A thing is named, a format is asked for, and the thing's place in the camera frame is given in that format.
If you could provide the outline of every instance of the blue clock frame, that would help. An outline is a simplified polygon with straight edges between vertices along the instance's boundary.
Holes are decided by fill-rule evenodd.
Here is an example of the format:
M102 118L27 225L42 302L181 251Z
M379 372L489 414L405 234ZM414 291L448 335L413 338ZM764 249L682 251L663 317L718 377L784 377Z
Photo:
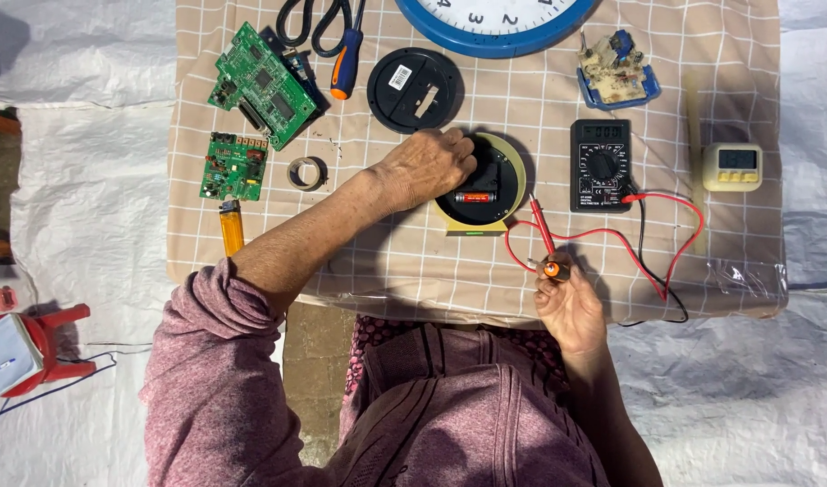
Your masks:
M558 17L539 27L502 36L474 34L452 27L431 15L417 0L395 0L395 3L407 21L438 46L471 57L496 59L526 55L551 46L581 26L595 0L576 0Z

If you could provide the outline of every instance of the green circuit board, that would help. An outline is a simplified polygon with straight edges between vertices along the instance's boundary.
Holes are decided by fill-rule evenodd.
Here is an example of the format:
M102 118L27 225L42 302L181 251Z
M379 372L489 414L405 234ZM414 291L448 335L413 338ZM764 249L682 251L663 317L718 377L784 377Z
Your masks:
M260 199L268 148L265 140L212 132L203 170L201 198Z
M215 61L218 82L209 103L239 112L279 151L317 109L311 96L249 23Z

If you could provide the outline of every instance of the polka dot fabric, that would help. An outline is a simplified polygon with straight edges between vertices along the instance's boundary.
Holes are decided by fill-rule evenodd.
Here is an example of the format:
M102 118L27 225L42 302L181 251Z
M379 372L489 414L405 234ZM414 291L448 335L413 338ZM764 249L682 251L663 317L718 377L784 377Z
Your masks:
M362 356L367 347L377 347L396 336L403 335L412 329L426 324L440 327L437 323L403 322L399 320L384 320L374 316L356 316L353 339L350 343L350 362L347 367L347 382L344 387L344 402L356 390L362 378ZM560 358L560 347L548 331L518 330L497 326L482 325L478 329L489 331L498 338L508 340L516 348L527 355L530 360L536 360L549 370L554 378L564 385L563 390L569 389L567 372L564 362Z

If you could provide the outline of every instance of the blue wall clock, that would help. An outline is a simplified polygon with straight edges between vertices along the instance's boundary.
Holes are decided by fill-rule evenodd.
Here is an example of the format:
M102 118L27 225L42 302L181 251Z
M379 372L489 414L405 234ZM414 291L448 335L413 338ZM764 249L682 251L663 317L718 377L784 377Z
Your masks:
M395 0L423 36L472 57L515 57L579 27L594 0Z

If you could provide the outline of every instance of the hand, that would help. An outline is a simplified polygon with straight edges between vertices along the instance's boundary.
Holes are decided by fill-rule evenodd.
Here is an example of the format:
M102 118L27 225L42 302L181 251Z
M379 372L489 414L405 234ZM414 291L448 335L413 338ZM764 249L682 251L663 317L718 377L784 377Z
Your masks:
M536 267L538 291L534 293L536 312L549 333L558 340L565 357L596 353L606 346L603 304L593 286L572 258L563 252L551 254L547 261L570 268L566 282L555 282Z
M373 165L393 211L456 189L476 169L473 141L458 128L420 130Z

